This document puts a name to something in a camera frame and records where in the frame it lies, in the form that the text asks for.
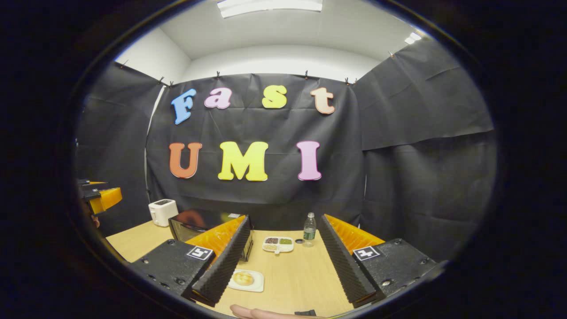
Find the orange letter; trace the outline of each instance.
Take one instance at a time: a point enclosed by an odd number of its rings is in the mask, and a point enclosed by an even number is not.
[[[320,87],[316,90],[311,91],[311,95],[315,97],[315,107],[317,111],[323,114],[331,114],[335,111],[334,106],[329,106],[327,99],[332,99],[333,94],[327,93],[327,88]]]
[[[203,147],[201,143],[190,143],[187,148],[189,154],[189,167],[186,169],[181,168],[181,150],[185,148],[183,143],[170,144],[170,171],[175,177],[189,178],[197,172],[197,161],[199,158],[199,150]]]

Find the brown food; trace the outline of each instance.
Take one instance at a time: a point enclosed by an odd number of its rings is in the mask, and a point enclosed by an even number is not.
[[[250,286],[254,283],[254,277],[249,272],[239,271],[236,274],[232,275],[232,279],[234,282],[241,286]]]

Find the white wall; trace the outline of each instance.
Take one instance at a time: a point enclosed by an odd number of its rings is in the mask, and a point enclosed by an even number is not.
[[[267,45],[234,49],[191,61],[179,82],[244,73],[309,75],[349,82],[361,78],[381,61],[360,54],[306,45]]]
[[[145,73],[169,84],[180,82],[191,59],[160,28],[153,29],[122,54],[115,61],[126,63],[132,69]]]

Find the yellow letter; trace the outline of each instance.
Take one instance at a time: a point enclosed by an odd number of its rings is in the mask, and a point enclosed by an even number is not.
[[[287,89],[283,85],[270,85],[264,89],[265,98],[262,99],[262,105],[265,108],[282,108],[287,99],[284,94]]]
[[[264,172],[264,153],[268,149],[268,143],[254,142],[242,156],[238,145],[235,142],[221,143],[222,169],[218,174],[218,179],[226,181],[232,180],[234,174],[230,172],[230,166],[234,169],[234,173],[238,179],[242,179],[246,168],[250,167],[246,179],[249,181],[263,182],[268,179]]]

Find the food tray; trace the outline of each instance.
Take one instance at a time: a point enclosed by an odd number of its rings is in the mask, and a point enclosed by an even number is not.
[[[282,240],[286,242],[291,242],[290,244],[280,244]],[[269,236],[264,238],[262,242],[262,249],[265,251],[273,251],[276,255],[279,253],[288,253],[293,250],[293,239],[290,237],[277,237],[277,236]]]

